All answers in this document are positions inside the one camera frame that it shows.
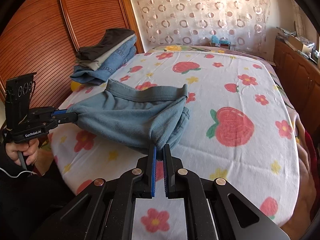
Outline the person's left hand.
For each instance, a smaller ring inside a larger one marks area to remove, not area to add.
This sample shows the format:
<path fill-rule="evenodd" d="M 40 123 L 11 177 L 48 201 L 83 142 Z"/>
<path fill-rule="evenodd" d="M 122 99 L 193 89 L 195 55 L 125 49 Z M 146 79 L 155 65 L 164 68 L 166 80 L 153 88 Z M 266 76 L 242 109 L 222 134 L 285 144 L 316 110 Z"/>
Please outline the person's left hand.
<path fill-rule="evenodd" d="M 26 165 L 35 164 L 38 157 L 39 140 L 33 139 L 28 143 L 16 144 L 14 142 L 7 143 L 5 146 L 8 157 L 17 165 L 21 166 L 21 161 L 18 157 L 18 152 L 21 152 L 27 157 Z"/>

